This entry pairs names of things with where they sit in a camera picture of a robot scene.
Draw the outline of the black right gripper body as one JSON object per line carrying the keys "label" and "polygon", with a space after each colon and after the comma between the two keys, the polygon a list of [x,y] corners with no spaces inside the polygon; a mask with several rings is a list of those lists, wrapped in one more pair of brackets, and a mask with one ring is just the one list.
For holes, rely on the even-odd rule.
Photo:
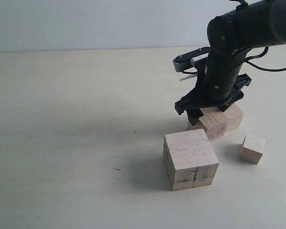
{"label": "black right gripper body", "polygon": [[191,109],[218,108],[242,99],[242,88],[251,83],[247,74],[239,74],[247,53],[239,51],[232,56],[221,56],[209,51],[206,58],[195,62],[195,87],[175,103],[176,112],[181,115]]}

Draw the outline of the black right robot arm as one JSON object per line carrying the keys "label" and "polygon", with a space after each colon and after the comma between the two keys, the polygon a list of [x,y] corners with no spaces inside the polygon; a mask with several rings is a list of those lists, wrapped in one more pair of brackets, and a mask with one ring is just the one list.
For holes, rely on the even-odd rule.
{"label": "black right robot arm", "polygon": [[248,53],[255,48],[286,44],[286,0],[261,0],[252,4],[239,1],[236,8],[213,18],[207,26],[209,46],[178,55],[173,59],[176,72],[197,78],[195,87],[175,103],[178,114],[187,113],[195,125],[202,109],[216,107],[226,111],[243,98],[242,88],[251,78],[241,74]]}

